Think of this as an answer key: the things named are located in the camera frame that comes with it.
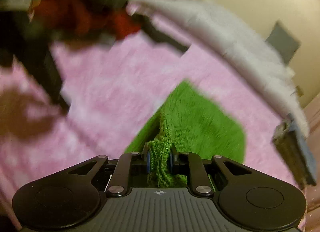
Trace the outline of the green knit sweater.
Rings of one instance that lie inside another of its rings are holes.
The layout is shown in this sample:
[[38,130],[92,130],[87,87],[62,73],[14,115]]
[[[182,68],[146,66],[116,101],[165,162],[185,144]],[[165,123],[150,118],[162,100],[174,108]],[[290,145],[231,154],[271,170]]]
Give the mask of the green knit sweater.
[[147,183],[159,188],[187,184],[185,175],[169,173],[170,149],[189,151],[202,159],[222,155],[243,163],[246,136],[242,126],[187,81],[181,82],[140,130],[126,153],[150,149]]

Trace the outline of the folded grey blue clothes stack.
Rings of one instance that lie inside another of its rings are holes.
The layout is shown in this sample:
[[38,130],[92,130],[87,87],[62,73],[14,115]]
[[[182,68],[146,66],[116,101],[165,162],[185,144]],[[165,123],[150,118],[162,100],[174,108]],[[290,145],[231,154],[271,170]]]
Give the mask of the folded grey blue clothes stack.
[[276,126],[272,143],[291,171],[299,188],[316,185],[312,174],[315,162],[306,139],[292,114]]

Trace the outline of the pink floral bed blanket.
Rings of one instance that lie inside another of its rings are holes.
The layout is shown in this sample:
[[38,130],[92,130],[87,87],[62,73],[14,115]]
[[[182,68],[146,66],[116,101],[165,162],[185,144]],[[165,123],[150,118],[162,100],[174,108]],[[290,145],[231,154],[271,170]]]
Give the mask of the pink floral bed blanket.
[[143,32],[109,48],[52,45],[71,101],[66,116],[19,63],[1,70],[1,205],[12,220],[16,190],[96,155],[118,158],[185,79],[242,125],[247,166],[295,183],[272,143],[279,115],[217,53],[163,17],[155,25],[188,51],[153,44]]

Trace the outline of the pink patterned curtain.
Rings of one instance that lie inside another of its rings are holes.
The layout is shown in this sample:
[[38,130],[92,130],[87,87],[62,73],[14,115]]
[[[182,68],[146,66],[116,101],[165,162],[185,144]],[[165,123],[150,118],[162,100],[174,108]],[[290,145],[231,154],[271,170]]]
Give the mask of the pink patterned curtain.
[[310,127],[307,144],[312,153],[315,167],[312,174],[316,185],[306,188],[307,211],[305,231],[319,231],[319,95],[317,95],[304,109]]

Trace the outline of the grey striped duvet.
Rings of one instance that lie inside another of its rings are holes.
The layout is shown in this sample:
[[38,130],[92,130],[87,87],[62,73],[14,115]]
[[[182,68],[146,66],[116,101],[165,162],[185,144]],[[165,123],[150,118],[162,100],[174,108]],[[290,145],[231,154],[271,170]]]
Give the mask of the grey striped duvet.
[[310,134],[290,71],[271,45],[243,20],[215,2],[130,0],[159,12],[220,54],[282,117],[292,114],[304,137]]

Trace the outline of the grey pillow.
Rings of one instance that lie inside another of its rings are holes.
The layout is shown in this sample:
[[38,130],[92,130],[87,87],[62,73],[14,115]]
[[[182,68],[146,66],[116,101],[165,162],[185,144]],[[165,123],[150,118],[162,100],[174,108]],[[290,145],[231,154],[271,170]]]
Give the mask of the grey pillow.
[[300,47],[300,41],[285,29],[281,21],[276,21],[266,42],[277,51],[285,65],[289,64]]

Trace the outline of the red knit garment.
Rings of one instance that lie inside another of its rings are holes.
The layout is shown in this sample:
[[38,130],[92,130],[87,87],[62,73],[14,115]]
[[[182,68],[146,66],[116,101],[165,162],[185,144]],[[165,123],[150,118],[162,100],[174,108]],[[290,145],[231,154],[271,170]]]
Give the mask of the red knit garment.
[[115,8],[111,4],[94,8],[86,0],[41,0],[33,11],[33,19],[46,29],[61,30],[75,37],[106,31],[116,40],[123,40],[141,29],[125,8]]

